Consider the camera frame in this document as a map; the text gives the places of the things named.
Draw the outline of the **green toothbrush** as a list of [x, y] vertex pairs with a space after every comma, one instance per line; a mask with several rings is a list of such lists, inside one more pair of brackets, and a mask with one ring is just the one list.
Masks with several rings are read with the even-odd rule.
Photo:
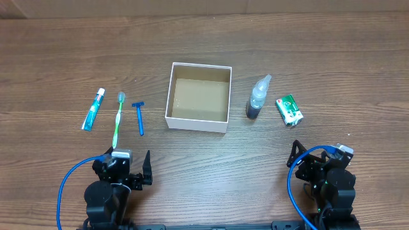
[[118, 103], [119, 103], [119, 109], [116, 114], [116, 120], [115, 120], [115, 130], [114, 130], [114, 135], [112, 138], [112, 147], [115, 149], [118, 145], [118, 132], [119, 132], [119, 127], [120, 127], [120, 122], [121, 122], [121, 112], [122, 112], [122, 107], [123, 103], [125, 102], [126, 95], [124, 92], [119, 92], [118, 93]]

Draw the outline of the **green soap packet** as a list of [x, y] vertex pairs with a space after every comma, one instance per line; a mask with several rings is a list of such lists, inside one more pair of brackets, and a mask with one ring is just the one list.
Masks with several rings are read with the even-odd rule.
[[277, 99], [275, 104], [287, 126], [295, 126], [304, 118], [292, 94]]

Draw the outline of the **clear pump bottle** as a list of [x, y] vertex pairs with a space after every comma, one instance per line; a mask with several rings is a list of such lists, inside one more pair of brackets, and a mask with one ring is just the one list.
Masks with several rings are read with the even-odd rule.
[[271, 79], [272, 76], [268, 74], [261, 80], [257, 81], [253, 87], [246, 105], [246, 115], [249, 119], [256, 119], [258, 117], [258, 114], [265, 103]]

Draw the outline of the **blue disposable razor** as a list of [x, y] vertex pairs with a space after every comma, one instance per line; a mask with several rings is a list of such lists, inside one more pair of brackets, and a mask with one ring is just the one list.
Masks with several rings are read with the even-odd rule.
[[132, 107], [135, 107], [136, 111], [137, 111], [137, 119], [138, 119], [140, 136], [144, 135], [143, 118], [142, 118], [142, 114], [141, 114], [141, 107], [142, 106], [144, 106], [144, 102], [136, 102], [136, 103], [132, 104]]

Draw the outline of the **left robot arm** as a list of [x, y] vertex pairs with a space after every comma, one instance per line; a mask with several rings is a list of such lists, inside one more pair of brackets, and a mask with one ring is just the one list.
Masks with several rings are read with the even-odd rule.
[[129, 196], [133, 190], [142, 190], [153, 183], [150, 152], [146, 153], [143, 171], [130, 172], [132, 151], [109, 148], [92, 169], [99, 180], [90, 184], [84, 192], [88, 220], [84, 229], [136, 229], [135, 224], [125, 218]]

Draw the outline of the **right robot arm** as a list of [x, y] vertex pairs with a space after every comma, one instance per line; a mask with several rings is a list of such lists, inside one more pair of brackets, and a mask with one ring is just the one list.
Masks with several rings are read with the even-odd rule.
[[[356, 176], [346, 170], [353, 158], [353, 149], [343, 144], [315, 146], [306, 149], [295, 140], [286, 162], [289, 172], [286, 188], [289, 199], [301, 221], [295, 229], [360, 229], [352, 214], [356, 196]], [[292, 193], [291, 178], [306, 181], [309, 196], [317, 206], [317, 212], [305, 214]]]

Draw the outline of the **toothpaste tube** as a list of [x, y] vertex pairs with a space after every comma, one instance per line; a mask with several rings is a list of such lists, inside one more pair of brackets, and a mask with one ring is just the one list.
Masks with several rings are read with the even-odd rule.
[[104, 99], [104, 94], [105, 94], [105, 89], [99, 88], [96, 94], [96, 97], [93, 100], [91, 107], [89, 108], [88, 114], [81, 126], [82, 130], [89, 131], [89, 132], [92, 130], [93, 123], [95, 121], [100, 104], [102, 103], [102, 100]]

